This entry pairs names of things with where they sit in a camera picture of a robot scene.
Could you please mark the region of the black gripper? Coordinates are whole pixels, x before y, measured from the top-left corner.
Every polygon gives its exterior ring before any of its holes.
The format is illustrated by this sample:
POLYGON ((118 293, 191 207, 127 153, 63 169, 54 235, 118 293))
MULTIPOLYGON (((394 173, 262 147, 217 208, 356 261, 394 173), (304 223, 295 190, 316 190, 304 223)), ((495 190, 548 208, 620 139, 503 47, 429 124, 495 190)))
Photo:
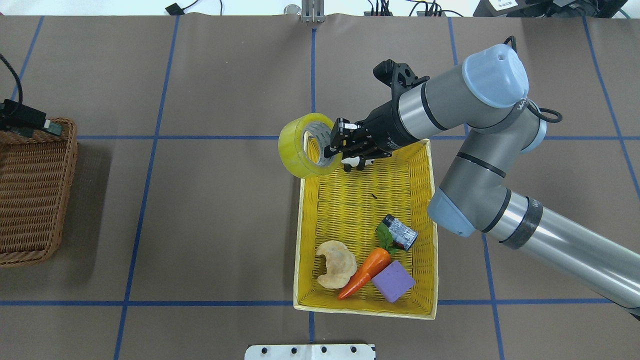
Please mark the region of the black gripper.
POLYGON ((323 148, 323 157, 343 161, 361 157, 367 160, 389 158, 394 151, 410 145, 410 134, 402 125, 398 101, 390 100, 373 109, 362 121, 354 124, 338 117, 330 134, 330 145, 323 148))

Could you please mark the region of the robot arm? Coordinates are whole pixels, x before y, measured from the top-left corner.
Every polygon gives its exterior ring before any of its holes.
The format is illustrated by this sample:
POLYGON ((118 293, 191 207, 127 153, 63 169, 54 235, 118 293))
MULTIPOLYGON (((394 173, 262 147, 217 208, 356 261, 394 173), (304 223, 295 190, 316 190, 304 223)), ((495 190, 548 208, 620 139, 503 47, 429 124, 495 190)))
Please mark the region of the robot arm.
POLYGON ((505 186, 519 155, 546 136, 546 108, 529 100, 530 82, 506 43, 469 55, 434 78, 387 59, 373 69, 391 98, 368 117, 334 121, 323 160, 390 157, 394 151, 461 125, 470 132, 430 200, 437 225, 468 237, 474 231, 577 278, 639 317, 639 255, 530 196, 505 186))

